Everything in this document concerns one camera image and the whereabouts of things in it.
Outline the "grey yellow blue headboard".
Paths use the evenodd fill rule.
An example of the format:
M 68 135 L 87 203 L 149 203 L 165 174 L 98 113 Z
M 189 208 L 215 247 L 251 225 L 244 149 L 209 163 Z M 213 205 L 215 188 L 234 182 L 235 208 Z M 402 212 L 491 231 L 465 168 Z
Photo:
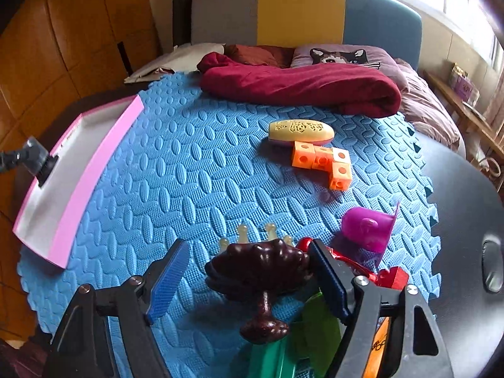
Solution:
M 192 0 L 191 43 L 342 43 L 418 66 L 422 19 L 397 0 Z

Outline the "yellow oval embossed soap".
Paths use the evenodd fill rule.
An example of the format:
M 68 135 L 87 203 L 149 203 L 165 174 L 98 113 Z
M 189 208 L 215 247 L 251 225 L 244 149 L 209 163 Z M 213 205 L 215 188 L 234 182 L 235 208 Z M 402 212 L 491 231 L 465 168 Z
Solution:
M 268 140 L 286 146 L 294 142 L 325 145 L 334 137 L 335 131 L 330 125 L 312 119 L 285 119 L 271 122 L 268 127 Z

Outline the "blue foam puzzle mat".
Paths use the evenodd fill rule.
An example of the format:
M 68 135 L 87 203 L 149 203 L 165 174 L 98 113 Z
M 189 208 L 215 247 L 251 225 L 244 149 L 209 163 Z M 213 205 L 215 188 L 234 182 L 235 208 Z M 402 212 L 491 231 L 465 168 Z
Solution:
M 370 119 L 220 101 L 201 92 L 195 74 L 167 76 L 140 96 L 144 111 L 94 189 L 66 270 L 21 252 L 21 285 L 43 332 L 55 333 L 79 285 L 119 285 L 183 239 L 191 248 L 188 268 L 153 327 L 162 356 L 175 377 L 243 377 L 249 345 L 238 328 L 250 310 L 204 281 L 220 239 L 235 242 L 245 225 L 251 242 L 259 242 L 273 223 L 282 236 L 328 243 L 357 206 L 397 214 L 381 266 L 402 267 L 426 299 L 439 295 L 432 181 L 402 115 Z M 334 129 L 333 145 L 352 161 L 347 191 L 328 189 L 322 172 L 293 168 L 289 149 L 268 142 L 268 126 L 281 119 L 315 119 Z

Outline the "red metal cylinder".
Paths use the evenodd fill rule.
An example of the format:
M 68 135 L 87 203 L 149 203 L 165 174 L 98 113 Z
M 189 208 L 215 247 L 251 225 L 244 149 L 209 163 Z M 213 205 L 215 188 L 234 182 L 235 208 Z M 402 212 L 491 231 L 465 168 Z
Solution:
M 312 241 L 313 239 L 310 237 L 303 237 L 295 245 L 295 247 L 307 254 L 309 245 L 311 244 Z M 335 249 L 329 246 L 326 246 L 325 248 L 329 252 L 329 254 L 331 254 L 331 256 L 334 258 L 334 260 L 344 262 L 346 265 L 348 265 L 348 267 L 354 272 L 356 276 L 367 277 L 373 283 L 375 283 L 378 280 L 378 275 L 369 270 L 368 268 L 366 268 L 364 265 L 355 262 L 354 260 L 344 256 L 343 254 L 341 254 L 340 252 L 336 251 Z

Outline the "purple plastic cup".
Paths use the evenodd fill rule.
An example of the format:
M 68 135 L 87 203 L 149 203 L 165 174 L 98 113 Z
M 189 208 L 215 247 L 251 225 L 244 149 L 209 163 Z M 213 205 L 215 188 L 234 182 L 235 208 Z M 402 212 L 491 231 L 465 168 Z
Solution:
M 400 204 L 394 214 L 364 207 L 352 207 L 342 216 L 342 234 L 360 248 L 383 254 L 396 223 Z

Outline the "maroon red blanket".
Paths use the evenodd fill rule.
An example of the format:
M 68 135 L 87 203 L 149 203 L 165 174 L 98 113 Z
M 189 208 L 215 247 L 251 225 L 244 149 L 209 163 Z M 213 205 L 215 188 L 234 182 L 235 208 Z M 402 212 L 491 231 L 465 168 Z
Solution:
M 342 115 L 380 119 L 397 113 L 402 101 L 392 79 L 358 65 L 255 66 L 212 52 L 202 58 L 197 69 L 202 91 L 235 102 L 327 107 Z

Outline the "cat face pillow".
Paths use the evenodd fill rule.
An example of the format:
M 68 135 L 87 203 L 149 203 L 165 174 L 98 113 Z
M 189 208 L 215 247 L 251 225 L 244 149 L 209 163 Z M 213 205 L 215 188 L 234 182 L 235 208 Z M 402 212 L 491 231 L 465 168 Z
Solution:
M 401 92 L 409 91 L 408 81 L 402 70 L 382 48 L 352 44 L 308 44 L 295 49 L 290 66 L 319 63 L 342 63 L 376 69 L 392 79 Z

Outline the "red plastic block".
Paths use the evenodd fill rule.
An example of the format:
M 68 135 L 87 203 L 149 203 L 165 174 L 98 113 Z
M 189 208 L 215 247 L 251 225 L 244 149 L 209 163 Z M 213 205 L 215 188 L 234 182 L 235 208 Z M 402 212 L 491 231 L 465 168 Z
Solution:
M 402 291 L 408 285 L 409 275 L 402 267 L 396 266 L 378 272 L 376 284 L 382 288 Z

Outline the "orange cube block piece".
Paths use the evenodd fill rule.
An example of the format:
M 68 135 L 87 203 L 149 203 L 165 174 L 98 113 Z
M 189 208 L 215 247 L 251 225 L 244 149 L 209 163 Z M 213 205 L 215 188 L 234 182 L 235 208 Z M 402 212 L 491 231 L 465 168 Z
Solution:
M 353 181 L 349 152 L 342 148 L 295 141 L 291 164 L 293 167 L 327 172 L 331 190 L 346 191 Z

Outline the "beige folded cloth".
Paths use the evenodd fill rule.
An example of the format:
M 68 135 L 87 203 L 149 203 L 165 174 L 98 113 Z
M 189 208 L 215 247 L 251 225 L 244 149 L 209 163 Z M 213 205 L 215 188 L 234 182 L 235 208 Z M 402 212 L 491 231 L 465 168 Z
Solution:
M 141 67 L 125 78 L 124 83 L 152 82 L 161 79 L 164 75 L 176 72 L 196 72 L 197 64 L 205 55 L 212 52 L 223 54 L 224 51 L 225 46 L 221 43 L 185 44 Z

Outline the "orange yellow plastic piece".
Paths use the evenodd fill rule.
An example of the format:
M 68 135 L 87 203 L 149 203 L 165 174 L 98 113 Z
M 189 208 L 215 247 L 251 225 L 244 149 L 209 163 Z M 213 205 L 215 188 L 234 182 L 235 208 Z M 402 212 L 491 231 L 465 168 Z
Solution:
M 390 318 L 384 318 L 373 338 L 372 348 L 367 360 L 363 378 L 376 378 L 384 356 L 384 347 L 387 342 Z

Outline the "wooden side shelf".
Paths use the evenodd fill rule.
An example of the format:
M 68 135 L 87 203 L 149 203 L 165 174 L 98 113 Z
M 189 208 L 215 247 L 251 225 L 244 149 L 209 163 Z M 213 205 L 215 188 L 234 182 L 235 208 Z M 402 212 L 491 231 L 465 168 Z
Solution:
M 436 75 L 427 71 L 424 71 L 423 75 L 432 90 L 437 90 L 447 101 L 448 105 L 458 114 L 458 127 L 461 128 L 462 131 L 466 131 L 467 129 L 476 131 L 481 140 L 502 160 L 503 146 L 496 139 L 496 134 L 491 130 L 489 124 L 484 121 L 473 108 L 464 105 L 464 102 L 461 101 L 455 92 Z

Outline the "purple box on shelf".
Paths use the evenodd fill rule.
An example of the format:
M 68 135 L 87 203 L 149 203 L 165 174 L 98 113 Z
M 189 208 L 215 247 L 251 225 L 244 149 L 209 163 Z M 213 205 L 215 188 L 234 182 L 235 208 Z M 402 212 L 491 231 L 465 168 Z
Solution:
M 468 73 L 456 63 L 453 64 L 450 71 L 449 87 L 464 103 L 471 107 L 477 105 L 480 96 L 479 90 L 468 77 Z

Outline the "black rolled mat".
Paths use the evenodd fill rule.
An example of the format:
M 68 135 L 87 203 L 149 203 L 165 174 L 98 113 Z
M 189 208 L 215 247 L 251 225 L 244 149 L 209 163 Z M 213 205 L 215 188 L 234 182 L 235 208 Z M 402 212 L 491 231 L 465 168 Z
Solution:
M 172 0 L 172 35 L 174 46 L 191 42 L 192 0 Z

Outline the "pink rimmed white tray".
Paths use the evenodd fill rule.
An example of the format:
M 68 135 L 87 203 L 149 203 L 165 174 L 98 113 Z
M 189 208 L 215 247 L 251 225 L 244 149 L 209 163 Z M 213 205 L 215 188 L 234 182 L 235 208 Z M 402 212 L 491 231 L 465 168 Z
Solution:
M 40 186 L 31 182 L 13 227 L 22 243 L 42 259 L 67 266 L 78 224 L 105 166 L 144 110 L 129 96 L 80 114 L 50 154 L 58 161 Z

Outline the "dark brown flower massager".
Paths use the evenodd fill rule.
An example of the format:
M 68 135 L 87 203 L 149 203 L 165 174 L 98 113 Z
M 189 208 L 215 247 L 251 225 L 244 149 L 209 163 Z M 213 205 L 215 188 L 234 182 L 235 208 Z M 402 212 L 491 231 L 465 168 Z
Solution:
M 272 314 L 272 303 L 296 293 L 312 276 L 307 253 L 290 238 L 279 238 L 275 224 L 268 224 L 266 233 L 265 242 L 251 242 L 248 227 L 240 224 L 238 241 L 220 239 L 220 253 L 205 265 L 210 289 L 229 301 L 257 304 L 255 315 L 240 328 L 240 335 L 254 345 L 289 334 L 289 325 Z

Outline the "green plastic stand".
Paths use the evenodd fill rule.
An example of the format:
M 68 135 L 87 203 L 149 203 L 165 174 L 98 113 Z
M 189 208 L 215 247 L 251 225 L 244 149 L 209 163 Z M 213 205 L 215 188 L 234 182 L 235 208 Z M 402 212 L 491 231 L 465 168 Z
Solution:
M 240 335 L 252 344 L 248 377 L 323 377 L 341 341 L 340 322 L 322 292 L 305 302 L 291 325 L 275 318 L 270 296 L 263 293 Z

